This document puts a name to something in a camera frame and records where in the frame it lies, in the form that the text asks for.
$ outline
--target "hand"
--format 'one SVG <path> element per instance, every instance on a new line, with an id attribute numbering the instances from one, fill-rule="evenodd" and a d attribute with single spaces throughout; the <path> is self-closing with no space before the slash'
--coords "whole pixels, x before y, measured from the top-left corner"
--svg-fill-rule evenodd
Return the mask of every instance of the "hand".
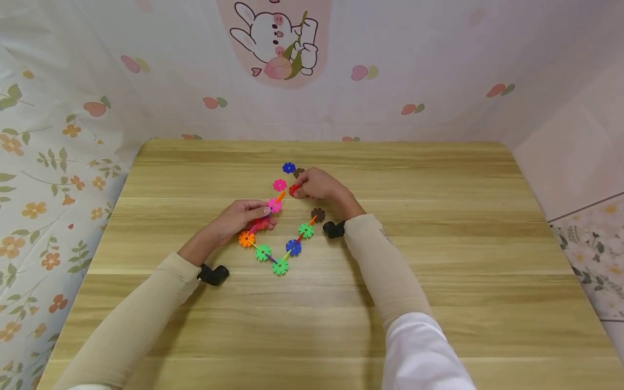
<path id="1" fill-rule="evenodd" d="M 295 191 L 295 198 L 329 199 L 336 205 L 345 220 L 366 214 L 355 196 L 332 175 L 319 168 L 310 168 L 299 175 L 295 184 L 300 185 Z"/>
<path id="2" fill-rule="evenodd" d="M 205 228 L 217 239 L 218 246 L 221 246 L 241 230 L 251 229 L 253 220 L 265 217 L 270 212 L 271 209 L 263 200 L 235 200 Z M 273 216 L 267 220 L 267 229 L 273 230 L 277 220 Z"/>
<path id="3" fill-rule="evenodd" d="M 296 185 L 299 185 L 295 191 L 295 198 L 331 199 L 334 200 L 341 193 L 349 190 L 333 176 L 322 169 L 312 167 L 305 170 L 299 175 Z"/>
<path id="4" fill-rule="evenodd" d="M 262 200 L 235 200 L 191 237 L 178 254 L 199 267 L 215 249 L 230 241 L 233 235 L 242 229 L 250 229 L 254 219 L 265 217 L 270 212 L 271 209 Z M 277 220 L 275 217 L 268 217 L 267 221 L 267 229 L 273 230 Z"/>

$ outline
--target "floral wallpaper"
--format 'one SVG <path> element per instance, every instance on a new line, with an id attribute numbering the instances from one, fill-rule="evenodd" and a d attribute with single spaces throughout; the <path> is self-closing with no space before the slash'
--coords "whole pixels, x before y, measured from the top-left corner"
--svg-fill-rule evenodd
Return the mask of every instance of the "floral wallpaper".
<path id="1" fill-rule="evenodd" d="M 0 389 L 20 390 L 41 378 L 127 166 L 81 121 L 87 109 L 72 112 L 9 65 L 0 61 Z"/>
<path id="2" fill-rule="evenodd" d="M 0 390 L 37 386 L 142 142 L 527 136 L 538 124 L 526 112 L 548 117 L 540 102 L 557 99 L 544 91 L 569 84 L 532 77 L 618 15 L 617 2 L 559 3 L 0 5 Z M 613 321 L 624 311 L 616 199 L 552 222 Z"/>
<path id="3" fill-rule="evenodd" d="M 624 322 L 624 195 L 551 221 L 598 317 Z"/>

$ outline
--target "table surface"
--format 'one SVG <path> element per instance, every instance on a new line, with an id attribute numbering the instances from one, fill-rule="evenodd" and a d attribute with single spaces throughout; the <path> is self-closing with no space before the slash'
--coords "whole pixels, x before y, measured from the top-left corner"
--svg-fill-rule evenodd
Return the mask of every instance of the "table surface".
<path id="1" fill-rule="evenodd" d="M 620 361 L 514 158 L 490 143 L 151 140 L 139 152 L 41 381 L 48 389 L 97 325 L 167 253 L 236 198 L 276 196 L 284 162 L 347 185 L 404 255 L 479 389 L 616 388 Z M 257 242 L 283 254 L 321 206 L 286 196 Z M 235 240 L 209 260 L 131 389 L 376 389 L 384 334 L 344 240 L 316 234 L 283 277 Z"/>

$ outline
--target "green snowflake block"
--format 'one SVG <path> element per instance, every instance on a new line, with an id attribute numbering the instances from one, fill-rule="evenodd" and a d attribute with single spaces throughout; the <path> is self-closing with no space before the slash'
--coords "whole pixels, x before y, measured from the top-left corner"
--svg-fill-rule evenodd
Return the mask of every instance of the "green snowflake block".
<path id="1" fill-rule="evenodd" d="M 278 261 L 273 264 L 273 273 L 277 276 L 285 275 L 288 271 L 288 260 Z"/>
<path id="2" fill-rule="evenodd" d="M 311 225 L 308 226 L 307 223 L 302 223 L 299 226 L 299 234 L 303 235 L 303 238 L 310 238 L 314 234 L 314 228 Z"/>
<path id="3" fill-rule="evenodd" d="M 271 256 L 271 248 L 268 245 L 258 245 L 258 248 L 256 248 L 256 259 L 266 261 L 269 260 L 269 256 Z"/>

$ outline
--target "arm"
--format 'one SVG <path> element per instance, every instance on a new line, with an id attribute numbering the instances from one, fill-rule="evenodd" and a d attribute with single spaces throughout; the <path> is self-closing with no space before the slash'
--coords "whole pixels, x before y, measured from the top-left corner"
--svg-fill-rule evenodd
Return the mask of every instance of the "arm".
<path id="1" fill-rule="evenodd" d="M 197 275 L 212 251 L 250 221 L 268 214 L 266 202 L 237 200 L 171 253 L 136 290 L 119 304 L 84 343 L 54 389 L 83 384 L 123 388 L 152 348 L 173 312 L 198 285 Z M 269 218 L 268 228 L 275 227 Z"/>
<path id="2" fill-rule="evenodd" d="M 433 319 L 420 283 L 372 214 L 326 172 L 311 168 L 297 180 L 299 198 L 333 201 L 344 239 L 358 262 L 386 331 L 383 389 L 474 389 L 470 376 Z"/>
<path id="3" fill-rule="evenodd" d="M 406 313 L 420 312 L 433 317 L 425 293 L 399 250 L 348 188 L 318 168 L 304 171 L 296 184 L 301 188 L 295 197 L 331 200 L 347 220 L 344 239 L 358 262 L 386 331 L 395 319 Z"/>

